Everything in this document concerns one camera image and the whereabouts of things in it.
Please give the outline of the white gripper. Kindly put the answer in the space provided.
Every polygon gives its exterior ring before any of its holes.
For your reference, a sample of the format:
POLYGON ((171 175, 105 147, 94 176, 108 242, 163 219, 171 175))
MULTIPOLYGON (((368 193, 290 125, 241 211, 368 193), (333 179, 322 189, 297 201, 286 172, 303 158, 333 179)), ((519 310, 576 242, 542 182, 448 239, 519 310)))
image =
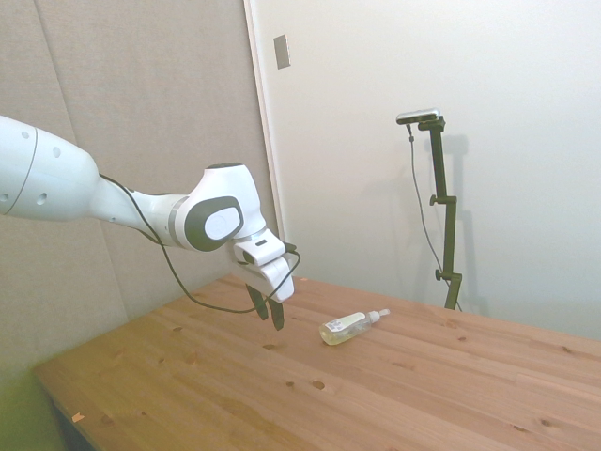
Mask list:
POLYGON ((254 252, 242 247, 232 247, 231 272, 247 284, 246 288, 257 315, 266 320, 269 317, 266 300, 262 293, 270 295, 268 299, 274 328, 280 331, 285 325, 284 308, 281 304, 294 294, 294 283, 288 272, 290 267, 284 257, 284 247, 274 252, 254 252))

